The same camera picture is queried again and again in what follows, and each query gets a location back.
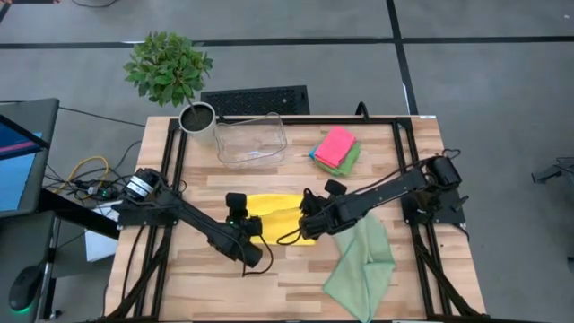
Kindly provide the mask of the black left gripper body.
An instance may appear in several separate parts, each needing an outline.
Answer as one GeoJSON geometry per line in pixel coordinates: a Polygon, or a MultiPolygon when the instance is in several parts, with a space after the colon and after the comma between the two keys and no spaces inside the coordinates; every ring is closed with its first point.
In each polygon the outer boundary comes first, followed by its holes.
{"type": "Polygon", "coordinates": [[[225,197],[225,203],[229,209],[226,222],[239,228],[244,235],[249,237],[250,233],[246,224],[248,218],[247,196],[241,193],[228,193],[225,197]]]}

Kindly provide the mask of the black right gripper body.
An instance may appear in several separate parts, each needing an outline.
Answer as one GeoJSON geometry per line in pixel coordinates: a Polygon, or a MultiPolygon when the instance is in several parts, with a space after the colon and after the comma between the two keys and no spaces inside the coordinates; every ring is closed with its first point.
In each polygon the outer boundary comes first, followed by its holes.
{"type": "Polygon", "coordinates": [[[319,211],[318,228],[320,233],[339,233],[352,228],[357,218],[351,214],[344,199],[347,187],[339,181],[329,179],[325,184],[328,197],[317,197],[319,211]]]}

